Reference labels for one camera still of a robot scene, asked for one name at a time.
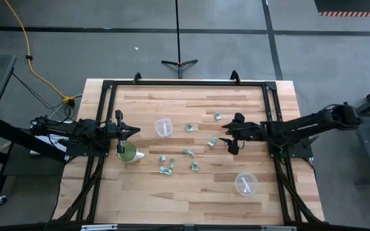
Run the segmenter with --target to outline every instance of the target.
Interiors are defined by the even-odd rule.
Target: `gray floor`
[[[173,1],[11,0],[25,25],[114,28],[174,28]],[[313,1],[268,0],[275,30],[370,31],[370,18],[320,17]],[[266,29],[260,0],[180,0],[183,28]],[[16,25],[0,0],[0,24]],[[36,70],[68,95],[79,94],[86,78],[176,78],[160,60],[176,60],[175,34],[29,33]],[[185,78],[275,80],[267,35],[183,34],[182,59],[199,63]],[[370,37],[277,36],[284,80],[293,80],[303,115],[330,103],[363,102],[370,92]],[[22,33],[0,32],[0,53],[18,56],[15,72],[52,104],[60,98],[28,70]],[[0,117],[16,126],[51,114],[11,79]],[[330,131],[313,145],[326,221],[370,228],[370,187],[354,181],[370,176],[355,133]],[[55,206],[59,176],[10,178],[0,207],[0,225],[47,221]]]

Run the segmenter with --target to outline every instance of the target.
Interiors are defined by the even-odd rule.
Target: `wooden tabletop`
[[[101,79],[87,80],[78,118],[96,117],[101,85]],[[277,91],[283,119],[299,117],[292,81],[277,81]],[[109,94],[110,91],[105,99],[103,119]],[[213,147],[207,145],[213,135],[227,137],[221,126],[231,122],[236,112],[241,112],[246,121],[266,121],[261,88],[119,86],[116,109],[123,112],[124,122],[141,128],[128,141],[145,158],[135,164],[122,163],[116,156],[116,143],[112,143],[103,169],[96,223],[283,223],[274,163],[266,143],[246,142],[236,156],[227,152],[222,141]],[[222,120],[215,120],[216,112]],[[169,118],[173,124],[173,133],[168,138],[160,138],[155,132],[154,123],[162,118]],[[194,132],[185,131],[186,123],[193,125]],[[183,153],[186,148],[196,153],[195,158]],[[172,176],[159,174],[161,155],[166,155],[168,160],[164,166],[174,158]],[[193,161],[199,163],[198,173],[190,170]],[[78,157],[65,167],[54,218],[62,215],[80,192],[86,162],[86,157]],[[311,167],[301,159],[293,159],[292,167],[297,192],[323,220]],[[241,196],[235,189],[235,176],[244,172],[253,173],[259,180],[259,191],[254,196]],[[287,200],[293,217],[289,196]]]

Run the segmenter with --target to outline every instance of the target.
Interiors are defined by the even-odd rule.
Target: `wheel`
[[[6,200],[6,196],[0,196],[0,206],[5,204]]]

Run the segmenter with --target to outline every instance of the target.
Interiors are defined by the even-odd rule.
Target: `green cup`
[[[144,153],[138,152],[135,145],[129,142],[123,143],[122,146],[124,149],[124,153],[118,153],[118,158],[125,163],[135,163],[138,159],[141,159],[145,156]]]

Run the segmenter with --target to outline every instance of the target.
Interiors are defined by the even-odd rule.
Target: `clear plastic cup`
[[[172,134],[173,126],[168,118],[160,119],[155,122],[155,130],[160,137],[167,137]]]
[[[258,179],[252,173],[240,173],[235,178],[235,187],[242,196],[252,196],[258,192]]]

